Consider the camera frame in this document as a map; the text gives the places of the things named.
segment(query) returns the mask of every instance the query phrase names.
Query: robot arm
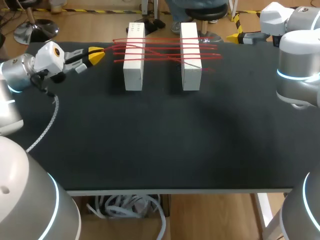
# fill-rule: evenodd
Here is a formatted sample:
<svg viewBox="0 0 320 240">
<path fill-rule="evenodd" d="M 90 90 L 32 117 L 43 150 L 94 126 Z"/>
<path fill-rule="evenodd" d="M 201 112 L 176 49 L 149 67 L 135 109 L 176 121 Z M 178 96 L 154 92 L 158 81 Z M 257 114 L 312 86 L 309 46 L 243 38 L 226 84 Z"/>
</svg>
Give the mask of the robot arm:
<svg viewBox="0 0 320 240">
<path fill-rule="evenodd" d="M 43 82 L 62 82 L 70 71 L 81 73 L 96 65 L 105 52 L 100 47 L 64 52 L 53 41 L 45 44 L 34 56 L 25 53 L 0 65 L 0 136 L 18 131 L 24 121 L 16 107 L 14 94 L 30 86 L 43 90 Z"/>
<path fill-rule="evenodd" d="M 260 24 L 279 47 L 277 96 L 296 108 L 320 107 L 320 8 L 294 10 L 272 2 Z"/>
<path fill-rule="evenodd" d="M 300 6 L 292 9 L 272 2 L 261 11 L 260 25 L 261 32 L 272 35 L 273 45 L 279 47 L 285 33 L 320 28 L 320 8 Z"/>
<path fill-rule="evenodd" d="M 278 97 L 294 106 L 320 107 L 320 29 L 286 33 L 279 50 Z"/>
</svg>

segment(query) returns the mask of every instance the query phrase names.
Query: white foam block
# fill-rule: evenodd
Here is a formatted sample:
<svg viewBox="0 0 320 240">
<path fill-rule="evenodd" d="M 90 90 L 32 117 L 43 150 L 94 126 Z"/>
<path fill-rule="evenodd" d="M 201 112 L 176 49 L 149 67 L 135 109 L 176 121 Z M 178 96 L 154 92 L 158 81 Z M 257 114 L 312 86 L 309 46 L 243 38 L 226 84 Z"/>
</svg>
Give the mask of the white foam block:
<svg viewBox="0 0 320 240">
<path fill-rule="evenodd" d="M 195 22 L 181 23 L 180 31 L 181 58 L 200 58 L 197 24 Z M 201 59 L 181 60 L 182 87 L 184 91 L 198 91 L 200 89 L 202 64 Z"/>
<path fill-rule="evenodd" d="M 124 59 L 143 59 L 145 57 L 145 24 L 143 22 L 130 22 L 128 40 Z M 144 76 L 144 60 L 130 60 L 123 63 L 125 89 L 127 91 L 141 91 Z"/>
</svg>

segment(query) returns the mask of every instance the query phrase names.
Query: red wire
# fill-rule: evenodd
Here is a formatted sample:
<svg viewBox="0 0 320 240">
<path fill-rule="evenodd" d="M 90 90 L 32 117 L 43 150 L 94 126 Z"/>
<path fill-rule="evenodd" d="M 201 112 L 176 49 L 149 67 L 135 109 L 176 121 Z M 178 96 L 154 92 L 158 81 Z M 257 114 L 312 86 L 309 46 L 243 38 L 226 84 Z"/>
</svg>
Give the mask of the red wire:
<svg viewBox="0 0 320 240">
<path fill-rule="evenodd" d="M 219 56 L 211 56 L 211 57 L 175 57 L 175 59 L 179 60 L 186 60 L 186 59 L 221 59 Z M 171 60 L 169 58 L 137 58 L 137 59 L 119 59 L 114 60 L 114 63 L 124 62 L 124 61 L 137 61 L 137 60 L 144 60 L 144 61 L 164 61 L 164 60 Z"/>
<path fill-rule="evenodd" d="M 182 42 L 140 42 L 140 41 L 118 41 L 113 42 L 114 44 L 150 44 L 150 45 L 199 45 L 199 46 L 208 46 L 207 43 L 182 43 Z"/>
<path fill-rule="evenodd" d="M 153 53 L 126 53 L 126 52 L 113 52 L 113 55 L 145 55 L 154 56 Z M 162 56 L 180 56 L 180 55 L 207 55 L 207 56 L 221 56 L 218 53 L 163 53 Z"/>
<path fill-rule="evenodd" d="M 131 44 L 123 44 L 123 46 L 129 46 L 129 47 L 136 47 L 136 45 L 131 45 Z M 159 52 L 157 52 L 157 51 L 153 51 L 153 50 L 150 50 L 150 49 L 144 49 L 144 50 L 147 50 L 147 51 L 149 51 L 149 52 L 151 52 L 151 53 L 154 53 L 155 55 L 158 55 L 158 56 L 161 56 L 162 57 L 162 54 L 161 53 L 159 53 Z M 170 57 L 170 56 L 166 56 L 168 59 L 171 59 L 172 61 L 176 61 L 176 62 L 178 62 L 178 63 L 182 63 L 182 61 L 181 60 L 179 60 L 179 59 L 177 59 L 177 58 L 174 58 L 174 57 Z M 185 62 L 187 65 L 190 65 L 190 66 L 193 66 L 193 67 L 198 67 L 198 66 L 196 66 L 196 65 L 193 65 L 193 64 L 190 64 L 190 63 L 188 63 L 188 62 Z"/>
<path fill-rule="evenodd" d="M 162 46 L 136 46 L 137 49 L 168 49 L 168 50 L 180 50 L 182 49 L 211 49 L 211 50 L 217 50 L 217 48 L 214 47 L 162 47 Z M 117 45 L 113 48 L 115 50 L 121 50 L 121 49 L 130 49 L 127 47 L 117 47 Z"/>
<path fill-rule="evenodd" d="M 135 47 L 135 48 L 137 47 L 136 45 L 122 44 L 122 47 L 127 48 L 127 46 L 129 46 L 129 47 Z M 106 47 L 106 48 L 103 49 L 103 51 L 106 52 L 107 50 L 113 49 L 113 48 L 117 49 L 117 48 L 116 48 L 116 45 L 112 45 L 112 46 Z M 154 51 L 154 50 L 151 50 L 151 49 L 146 49 L 145 47 L 139 47 L 139 48 L 142 48 L 142 49 L 144 49 L 145 51 L 154 53 L 155 55 L 158 55 L 158 56 L 161 56 L 161 57 L 166 57 L 166 58 L 169 59 L 169 60 L 172 60 L 172 61 L 175 61 L 175 62 L 178 62 L 178 63 L 182 63 L 182 61 L 181 61 L 180 59 L 176 58 L 176 57 L 163 56 L 161 53 L 159 53 L 159 52 L 157 52 L 157 51 Z M 198 66 L 193 65 L 193 64 L 190 64 L 190 63 L 188 63 L 188 62 L 183 62 L 183 63 L 198 68 Z M 215 71 L 214 69 L 212 69 L 212 68 L 210 68 L 210 67 L 208 67 L 208 68 L 206 68 L 206 69 L 207 69 L 207 70 L 210 70 L 210 71 L 212 71 L 212 72 Z"/>
<path fill-rule="evenodd" d="M 186 38 L 179 38 L 179 37 L 127 37 L 127 38 L 116 38 L 112 41 L 118 40 L 127 40 L 127 39 L 151 39 L 151 40 L 185 40 L 185 39 L 213 39 L 214 36 L 202 36 L 202 37 L 186 37 Z"/>
</svg>

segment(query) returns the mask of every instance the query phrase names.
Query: wooden floor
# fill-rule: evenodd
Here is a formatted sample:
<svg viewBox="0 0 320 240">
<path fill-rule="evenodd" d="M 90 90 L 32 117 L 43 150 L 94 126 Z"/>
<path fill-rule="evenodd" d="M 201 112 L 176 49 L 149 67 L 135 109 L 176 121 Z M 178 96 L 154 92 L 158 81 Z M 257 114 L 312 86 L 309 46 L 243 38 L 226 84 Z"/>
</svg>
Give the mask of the wooden floor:
<svg viewBox="0 0 320 240">
<path fill-rule="evenodd" d="M 261 10 L 270 0 L 239 0 L 238 10 Z M 309 6 L 309 0 L 280 0 L 287 7 Z M 320 0 L 313 4 L 320 5 Z M 62 13 L 51 15 L 36 12 L 36 18 L 55 21 L 60 32 L 54 39 L 58 42 L 111 42 L 115 38 L 126 37 L 129 22 L 141 18 L 138 14 L 92 14 Z M 5 42 L 10 57 L 22 54 L 26 46 L 14 41 L 12 31 L 26 20 L 23 13 L 18 19 L 3 27 Z M 172 17 L 161 15 L 167 27 L 149 37 L 176 37 L 170 32 Z M 259 18 L 255 14 L 241 14 L 240 22 L 245 32 L 260 30 Z M 234 22 L 226 17 L 209 26 L 209 31 L 217 33 L 224 40 L 226 36 L 237 33 Z M 284 200 L 283 194 L 268 195 L 275 214 Z M 151 240 L 161 227 L 159 218 L 101 220 L 94 216 L 83 218 L 81 240 Z M 249 194 L 210 194 L 173 195 L 171 216 L 167 219 L 165 240 L 256 240 L 259 239 L 259 223 L 256 221 L 255 206 Z"/>
</svg>

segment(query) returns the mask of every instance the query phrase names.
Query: black tabletop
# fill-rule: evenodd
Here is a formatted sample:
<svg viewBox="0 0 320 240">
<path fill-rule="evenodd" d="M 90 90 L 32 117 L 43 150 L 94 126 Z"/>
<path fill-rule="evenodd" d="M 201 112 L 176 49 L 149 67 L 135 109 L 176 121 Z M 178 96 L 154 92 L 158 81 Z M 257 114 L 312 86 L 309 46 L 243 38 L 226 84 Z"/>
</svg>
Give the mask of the black tabletop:
<svg viewBox="0 0 320 240">
<path fill-rule="evenodd" d="M 59 43 L 66 52 L 110 43 Z M 36 53 L 41 45 L 31 44 Z M 276 95 L 278 48 L 221 43 L 204 60 L 199 91 L 183 92 L 175 62 L 144 65 L 143 90 L 125 91 L 123 64 L 96 66 L 49 83 L 57 119 L 30 154 L 66 190 L 292 188 L 320 159 L 320 110 Z M 27 149 L 47 126 L 52 99 L 16 96 Z"/>
</svg>

